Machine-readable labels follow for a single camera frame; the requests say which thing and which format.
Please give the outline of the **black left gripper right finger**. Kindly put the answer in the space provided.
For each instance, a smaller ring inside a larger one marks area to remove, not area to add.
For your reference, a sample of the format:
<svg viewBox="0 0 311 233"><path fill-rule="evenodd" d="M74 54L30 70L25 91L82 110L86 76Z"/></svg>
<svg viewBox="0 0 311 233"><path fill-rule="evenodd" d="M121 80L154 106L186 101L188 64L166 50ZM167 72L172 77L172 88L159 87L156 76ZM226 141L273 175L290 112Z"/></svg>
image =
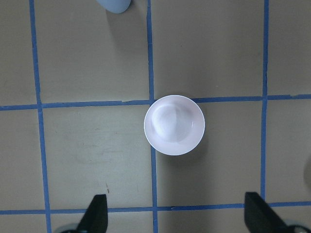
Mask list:
<svg viewBox="0 0 311 233"><path fill-rule="evenodd" d="M291 228L257 192L245 193L244 222L250 233L291 233Z"/></svg>

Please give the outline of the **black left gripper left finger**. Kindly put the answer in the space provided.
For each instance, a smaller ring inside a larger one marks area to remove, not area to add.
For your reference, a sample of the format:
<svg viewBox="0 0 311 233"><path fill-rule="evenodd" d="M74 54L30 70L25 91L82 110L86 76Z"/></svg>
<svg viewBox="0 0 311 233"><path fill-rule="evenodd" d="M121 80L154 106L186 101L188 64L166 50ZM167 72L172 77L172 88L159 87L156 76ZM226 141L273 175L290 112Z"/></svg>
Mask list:
<svg viewBox="0 0 311 233"><path fill-rule="evenodd" d="M105 233L108 228L106 194L95 195L78 224L78 233Z"/></svg>

